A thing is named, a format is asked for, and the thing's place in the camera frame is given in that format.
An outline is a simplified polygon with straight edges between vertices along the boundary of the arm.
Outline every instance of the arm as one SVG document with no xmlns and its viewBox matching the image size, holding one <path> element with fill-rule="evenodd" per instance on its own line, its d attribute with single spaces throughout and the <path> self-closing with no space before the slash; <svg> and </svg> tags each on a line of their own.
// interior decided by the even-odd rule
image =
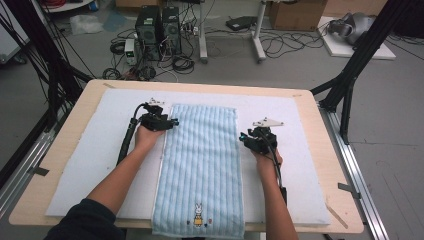
<svg viewBox="0 0 424 240">
<path fill-rule="evenodd" d="M 290 213 L 277 184 L 274 164 L 269 157 L 252 152 L 256 157 L 257 169 L 261 178 L 265 196 L 266 236 L 268 240 L 297 240 L 297 233 Z M 276 151 L 277 159 L 283 162 Z"/>
<path fill-rule="evenodd" d="M 163 131 L 152 132 L 140 126 L 136 133 L 134 150 L 91 191 L 87 198 L 103 204 L 116 215 L 138 169 L 162 134 Z"/>
</svg>

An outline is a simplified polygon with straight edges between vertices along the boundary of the person's left hand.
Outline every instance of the person's left hand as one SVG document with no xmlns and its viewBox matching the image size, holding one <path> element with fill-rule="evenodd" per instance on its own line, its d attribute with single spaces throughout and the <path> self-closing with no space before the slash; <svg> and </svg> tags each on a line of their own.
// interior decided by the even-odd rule
<svg viewBox="0 0 424 240">
<path fill-rule="evenodd" d="M 153 132 L 144 126 L 139 126 L 135 134 L 135 147 L 134 149 L 142 149 L 144 151 L 150 151 L 156 144 L 157 139 L 165 131 Z"/>
</svg>

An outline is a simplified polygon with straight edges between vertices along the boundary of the sleeve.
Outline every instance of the sleeve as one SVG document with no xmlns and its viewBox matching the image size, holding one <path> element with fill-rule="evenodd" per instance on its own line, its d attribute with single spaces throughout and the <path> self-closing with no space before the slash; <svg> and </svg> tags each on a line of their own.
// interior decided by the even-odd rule
<svg viewBox="0 0 424 240">
<path fill-rule="evenodd" d="M 83 199 L 44 239 L 125 239 L 124 233 L 114 225 L 115 220 L 116 216 L 102 204 Z"/>
</svg>

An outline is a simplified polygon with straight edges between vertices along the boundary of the cloth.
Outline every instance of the cloth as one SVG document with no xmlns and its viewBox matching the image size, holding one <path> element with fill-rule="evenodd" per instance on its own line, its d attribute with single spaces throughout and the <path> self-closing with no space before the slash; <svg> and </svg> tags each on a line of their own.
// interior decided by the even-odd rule
<svg viewBox="0 0 424 240">
<path fill-rule="evenodd" d="M 113 224 L 115 220 L 115 215 L 102 204 L 83 199 L 50 229 L 44 239 L 124 240 L 124 233 Z"/>
<path fill-rule="evenodd" d="M 153 211 L 153 234 L 242 239 L 240 153 L 233 108 L 174 105 Z"/>
</svg>

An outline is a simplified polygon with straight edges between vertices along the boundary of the wooden table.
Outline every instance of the wooden table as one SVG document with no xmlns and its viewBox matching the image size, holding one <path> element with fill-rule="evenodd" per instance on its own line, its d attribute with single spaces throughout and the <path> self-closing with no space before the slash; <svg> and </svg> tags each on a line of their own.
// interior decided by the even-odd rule
<svg viewBox="0 0 424 240">
<path fill-rule="evenodd" d="M 312 94 L 307 90 L 237 87 L 218 85 L 125 82 L 92 80 L 88 83 L 77 104 L 57 135 L 40 167 L 50 170 L 46 176 L 34 175 L 9 217 L 11 224 L 53 226 L 61 218 L 45 216 L 46 209 L 56 191 L 61 174 L 81 134 L 108 88 L 142 89 L 173 92 L 244 94 L 293 98 L 297 104 L 310 153 L 322 186 L 331 224 L 320 227 L 297 226 L 298 232 L 361 233 L 364 229 L 351 193 L 338 189 L 346 184 L 343 171 L 324 126 Z M 125 228 L 151 228 L 150 219 L 118 219 L 116 225 Z M 264 224 L 246 223 L 246 231 L 265 231 Z"/>
</svg>

